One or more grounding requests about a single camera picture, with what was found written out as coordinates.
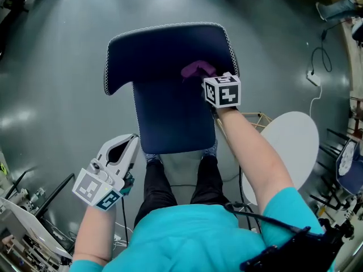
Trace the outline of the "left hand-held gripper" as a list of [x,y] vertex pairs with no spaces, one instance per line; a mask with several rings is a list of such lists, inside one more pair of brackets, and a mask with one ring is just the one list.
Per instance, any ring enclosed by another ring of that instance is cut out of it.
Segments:
[[136,134],[119,135],[102,145],[98,159],[81,169],[72,192],[89,206],[107,211],[133,187],[130,173],[140,147]]

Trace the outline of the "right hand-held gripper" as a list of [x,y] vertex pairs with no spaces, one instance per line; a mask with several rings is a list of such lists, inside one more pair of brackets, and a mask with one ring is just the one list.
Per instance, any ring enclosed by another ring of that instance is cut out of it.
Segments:
[[241,82],[229,72],[203,79],[205,100],[215,108],[231,108],[241,104]]

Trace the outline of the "purple wiping cloth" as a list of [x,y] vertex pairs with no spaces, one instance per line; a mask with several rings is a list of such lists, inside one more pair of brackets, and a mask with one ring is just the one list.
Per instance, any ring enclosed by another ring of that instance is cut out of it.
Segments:
[[217,76],[217,70],[214,66],[206,61],[195,61],[181,70],[182,82],[186,83],[192,79],[198,79],[203,82],[205,78]]

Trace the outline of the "dark blue chair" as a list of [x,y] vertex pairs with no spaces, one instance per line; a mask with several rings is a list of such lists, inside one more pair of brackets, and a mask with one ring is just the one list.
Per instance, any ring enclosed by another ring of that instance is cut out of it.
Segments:
[[228,34],[217,23],[147,27],[119,34],[109,41],[104,92],[110,96],[132,84],[144,152],[175,154],[214,145],[214,118],[202,82],[182,82],[181,70],[199,60],[214,66],[217,75],[239,73]]

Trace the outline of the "black shoulder bag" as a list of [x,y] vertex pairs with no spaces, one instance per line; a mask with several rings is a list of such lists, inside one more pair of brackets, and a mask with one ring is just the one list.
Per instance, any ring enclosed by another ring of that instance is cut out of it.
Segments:
[[239,265],[241,272],[328,272],[344,245],[348,230],[319,221],[324,234],[311,232],[309,226],[298,228],[266,216],[257,216],[269,224],[283,228],[293,237],[282,246],[269,246],[254,258]]

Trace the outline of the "person's right forearm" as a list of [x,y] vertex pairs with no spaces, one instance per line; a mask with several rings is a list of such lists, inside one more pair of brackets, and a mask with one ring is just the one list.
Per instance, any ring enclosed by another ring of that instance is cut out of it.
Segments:
[[278,192],[294,186],[290,174],[275,149],[238,110],[221,108],[217,114],[263,213]]

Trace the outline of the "person's black trousers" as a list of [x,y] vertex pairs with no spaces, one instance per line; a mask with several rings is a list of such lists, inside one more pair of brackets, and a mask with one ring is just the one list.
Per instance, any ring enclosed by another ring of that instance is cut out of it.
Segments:
[[[223,181],[215,155],[204,155],[197,173],[197,185],[191,198],[192,205],[224,205]],[[177,201],[159,159],[147,163],[144,181],[143,203],[134,221],[136,226],[147,214],[156,209],[176,206]]]

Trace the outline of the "person's right grey shoe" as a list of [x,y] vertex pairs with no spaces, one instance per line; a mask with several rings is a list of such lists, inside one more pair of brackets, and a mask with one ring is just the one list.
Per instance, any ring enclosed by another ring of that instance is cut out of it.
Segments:
[[217,157],[217,148],[218,148],[218,141],[217,139],[214,142],[214,145],[212,147],[209,147],[207,149],[204,149],[202,151],[202,158],[205,158],[207,156]]

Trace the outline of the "black metal table legs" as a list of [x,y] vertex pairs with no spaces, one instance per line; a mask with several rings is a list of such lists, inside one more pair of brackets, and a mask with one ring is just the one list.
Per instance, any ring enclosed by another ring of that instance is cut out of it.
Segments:
[[35,194],[29,197],[28,191],[26,189],[22,189],[18,191],[17,187],[22,181],[23,177],[34,171],[36,167],[30,168],[25,170],[19,178],[13,182],[13,185],[8,189],[7,193],[5,194],[2,199],[6,199],[11,203],[19,206],[23,210],[31,213],[37,219],[41,219],[44,214],[47,212],[49,205],[52,201],[58,196],[58,194],[62,191],[62,189],[75,177],[74,173],[71,173],[66,179],[64,179],[58,187],[49,195],[48,198],[44,200],[44,202],[40,206],[36,206],[36,202],[45,194],[43,188],[39,188]]

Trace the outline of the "white round table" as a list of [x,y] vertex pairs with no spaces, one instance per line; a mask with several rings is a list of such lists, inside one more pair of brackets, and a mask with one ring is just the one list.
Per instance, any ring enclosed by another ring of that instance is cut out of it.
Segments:
[[318,129],[307,114],[284,113],[270,122],[260,134],[285,164],[294,186],[300,189],[309,178],[318,156]]

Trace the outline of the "white power strip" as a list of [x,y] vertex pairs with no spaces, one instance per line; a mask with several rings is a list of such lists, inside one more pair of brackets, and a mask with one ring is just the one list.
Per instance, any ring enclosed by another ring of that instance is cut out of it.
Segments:
[[320,87],[321,86],[321,79],[320,79],[320,77],[317,76],[313,71],[308,71],[306,78],[313,85],[315,85],[317,87]]

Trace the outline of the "person's teal shirt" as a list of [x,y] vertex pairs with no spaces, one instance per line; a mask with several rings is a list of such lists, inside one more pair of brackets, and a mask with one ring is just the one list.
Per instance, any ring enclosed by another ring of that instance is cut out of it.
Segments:
[[105,266],[73,260],[70,272],[239,272],[242,262],[293,237],[268,223],[261,230],[241,229],[223,205],[177,204],[147,214]]

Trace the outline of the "white board table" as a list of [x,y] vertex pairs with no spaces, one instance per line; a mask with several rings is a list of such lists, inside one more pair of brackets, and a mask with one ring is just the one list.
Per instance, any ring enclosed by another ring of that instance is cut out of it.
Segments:
[[56,241],[33,214],[4,198],[0,198],[0,203],[14,213],[34,240],[37,240],[42,246],[47,247],[59,256],[66,257],[70,260],[72,259],[72,256]]

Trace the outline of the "white patterned cushion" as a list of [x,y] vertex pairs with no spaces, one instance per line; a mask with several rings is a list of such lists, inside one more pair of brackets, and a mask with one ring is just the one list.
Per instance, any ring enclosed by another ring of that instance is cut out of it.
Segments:
[[348,173],[351,168],[354,150],[356,148],[356,143],[354,141],[350,141],[347,143],[340,159],[338,174],[340,176],[344,176]]

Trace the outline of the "tan table leg frame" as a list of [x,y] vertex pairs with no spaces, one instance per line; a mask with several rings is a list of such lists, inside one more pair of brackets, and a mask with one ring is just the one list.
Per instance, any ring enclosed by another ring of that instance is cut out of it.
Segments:
[[[260,129],[260,131],[262,131],[263,129],[265,129],[273,121],[270,117],[268,117],[263,112],[243,112],[242,115],[244,115],[246,118],[257,117],[258,120],[256,122],[250,121],[250,124],[256,130],[257,129]],[[218,126],[220,132],[222,133],[222,135],[223,135],[226,143],[228,144],[228,147],[229,147],[230,151],[234,155],[234,151],[233,151],[233,149],[231,147],[231,144],[230,144],[230,142],[229,142],[229,140],[227,138],[227,135],[225,133],[225,129],[224,129],[224,126],[223,126],[222,121],[220,120],[220,118],[217,115],[214,116],[214,121],[215,121],[216,125]]]

